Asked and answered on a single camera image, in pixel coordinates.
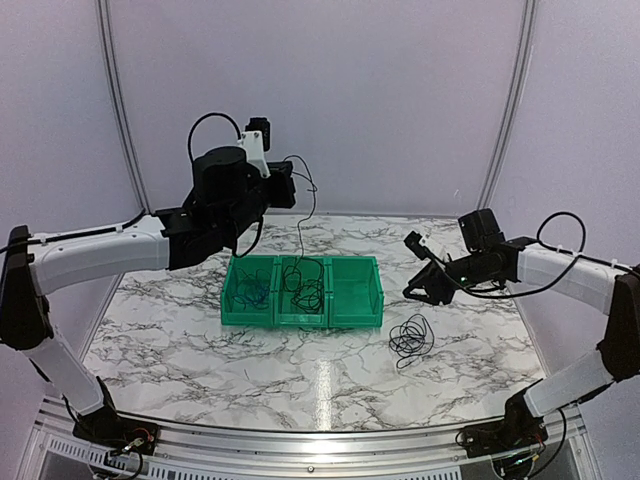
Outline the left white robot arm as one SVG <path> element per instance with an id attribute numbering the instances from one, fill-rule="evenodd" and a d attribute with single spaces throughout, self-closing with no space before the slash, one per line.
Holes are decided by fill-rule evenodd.
<path id="1" fill-rule="evenodd" d="M 252 117 L 236 142 L 190 154 L 192 187 L 179 207 L 141 212 L 111 226 L 59 234 L 12 229 L 1 252 L 1 341 L 23 353 L 64 397 L 77 430 L 106 445 L 127 430 L 102 380 L 91 374 L 49 319 L 48 294 L 135 271 L 179 270 L 228 249 L 270 208 L 290 209 L 290 161 L 269 162 L 271 125 Z"/>

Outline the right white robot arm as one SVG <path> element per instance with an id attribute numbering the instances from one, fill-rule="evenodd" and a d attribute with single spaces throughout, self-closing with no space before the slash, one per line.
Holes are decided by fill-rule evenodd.
<path id="1" fill-rule="evenodd" d="M 496 445 L 507 450 L 544 439 L 543 422 L 549 414 L 589 401 L 639 374 L 639 269 L 588 255 L 584 221 L 569 211 L 554 212 L 549 218 L 561 217 L 578 225 L 579 243 L 574 248 L 551 245 L 540 233 L 509 239 L 489 208 L 459 217 L 463 256 L 446 256 L 418 232 L 404 239 L 405 246 L 426 263 L 406 284 L 407 299 L 445 306 L 458 293 L 489 301 L 549 293 L 597 312 L 606 321 L 594 347 L 513 394 L 500 420 L 464 429 L 466 447 L 486 451 Z"/>

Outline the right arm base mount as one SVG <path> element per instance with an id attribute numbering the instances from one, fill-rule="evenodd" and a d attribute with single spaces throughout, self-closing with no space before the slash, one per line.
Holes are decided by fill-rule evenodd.
<path id="1" fill-rule="evenodd" d="M 478 458 L 540 446 L 547 439 L 548 432 L 542 420 L 524 425 L 500 419 L 464 426 L 456 434 L 455 442 L 466 451 L 468 458 Z"/>

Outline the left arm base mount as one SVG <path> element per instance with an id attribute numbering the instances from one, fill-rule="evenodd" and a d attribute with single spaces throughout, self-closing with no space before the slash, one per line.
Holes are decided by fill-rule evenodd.
<path id="1" fill-rule="evenodd" d="M 84 420 L 74 422 L 73 436 L 111 449 L 123 450 L 135 440 L 142 444 L 135 447 L 143 455 L 152 455 L 159 438 L 160 427 L 157 423 L 120 417 L 115 423 L 87 423 Z"/>

